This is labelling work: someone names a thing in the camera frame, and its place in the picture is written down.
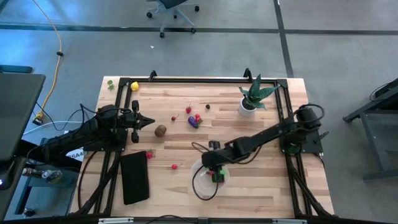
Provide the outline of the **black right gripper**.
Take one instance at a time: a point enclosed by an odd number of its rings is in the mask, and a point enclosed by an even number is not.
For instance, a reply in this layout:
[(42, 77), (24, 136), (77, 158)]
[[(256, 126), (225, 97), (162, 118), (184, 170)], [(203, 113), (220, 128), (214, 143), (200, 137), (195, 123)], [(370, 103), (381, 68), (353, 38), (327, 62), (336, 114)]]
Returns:
[(232, 147), (223, 149), (218, 141), (209, 141), (209, 150), (201, 156), (204, 167), (211, 171), (211, 179), (214, 183), (224, 183), (223, 166), (232, 163)]

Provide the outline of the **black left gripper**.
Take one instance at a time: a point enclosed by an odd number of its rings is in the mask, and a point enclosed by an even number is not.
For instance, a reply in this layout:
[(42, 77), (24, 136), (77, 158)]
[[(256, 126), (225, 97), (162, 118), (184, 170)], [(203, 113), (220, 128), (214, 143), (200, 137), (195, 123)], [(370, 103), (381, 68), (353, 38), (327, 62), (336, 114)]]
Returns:
[[(141, 115), (142, 120), (144, 121), (141, 124), (141, 128), (146, 127), (154, 123), (154, 119), (145, 117)], [(132, 110), (123, 111), (121, 115), (120, 124), (123, 128), (132, 128), (133, 132), (131, 134), (131, 141), (133, 143), (139, 142), (139, 136), (137, 130), (139, 129), (139, 102), (137, 100), (132, 101)]]

